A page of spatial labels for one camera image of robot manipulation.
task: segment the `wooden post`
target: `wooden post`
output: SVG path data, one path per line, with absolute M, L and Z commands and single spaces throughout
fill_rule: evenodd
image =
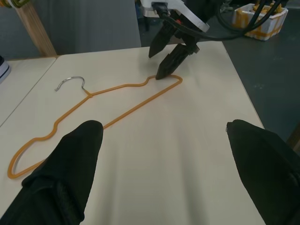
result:
M 21 8 L 16 8 L 22 23 L 24 24 L 33 44 L 42 56 L 55 56 L 56 51 L 35 11 L 32 2 L 28 2 Z

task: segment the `white table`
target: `white table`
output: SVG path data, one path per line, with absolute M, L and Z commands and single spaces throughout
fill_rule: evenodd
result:
M 183 83 L 104 132 L 83 225 L 263 225 L 243 187 L 226 123 L 243 119 L 262 126 L 222 43 L 199 43 L 174 73 Z M 140 83 L 157 72 L 167 46 L 148 59 L 149 48 L 59 57 L 0 128 L 0 214 L 21 189 L 6 175 L 13 154 L 29 139 L 48 134 L 54 121 L 82 100 L 81 80 L 94 92 Z M 17 170 L 46 158 L 63 135 L 86 120 L 103 124 L 175 82 L 151 81 L 88 100 L 67 117 L 57 134 L 36 143 Z
M 42 58 L 8 62 L 12 71 L 0 84 L 0 127 L 55 60 Z

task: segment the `hanger hook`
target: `hanger hook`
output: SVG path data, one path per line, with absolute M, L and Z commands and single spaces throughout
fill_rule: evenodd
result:
M 55 89 L 55 91 L 58 91 L 58 90 L 61 88 L 61 86 L 62 86 L 65 82 L 67 82 L 67 81 L 69 81 L 69 80 L 72 80 L 72 79 L 77 79 L 77 78 L 82 79 L 82 85 L 81 85 L 81 88 L 82 88 L 83 90 L 85 90 L 85 89 L 84 89 L 84 84 L 85 84 L 84 78 L 81 77 L 81 76 L 72 76 L 72 77 L 69 77 L 69 78 L 63 80 L 63 81 L 58 85 L 58 87 Z

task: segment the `white foam box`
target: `white foam box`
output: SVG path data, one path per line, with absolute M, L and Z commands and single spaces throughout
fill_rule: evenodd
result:
M 252 19 L 255 12 L 251 12 L 254 4 L 248 4 L 234 11 L 232 23 L 237 28 L 245 28 Z M 250 31 L 246 36 L 266 41 L 272 36 L 278 34 L 283 26 L 288 10 L 282 8 L 281 13 L 271 15 L 266 22 L 253 31 Z M 265 14 L 259 14 L 258 20 L 264 17 Z

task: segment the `white robot part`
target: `white robot part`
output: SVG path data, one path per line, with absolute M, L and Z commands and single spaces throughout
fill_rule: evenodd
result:
M 183 14 L 190 22 L 198 27 L 203 32 L 207 32 L 210 26 L 200 20 L 181 0 L 141 0 L 144 16 L 146 17 L 158 17 L 152 8 L 152 4 L 155 2 L 166 3 L 168 9 L 174 9 Z

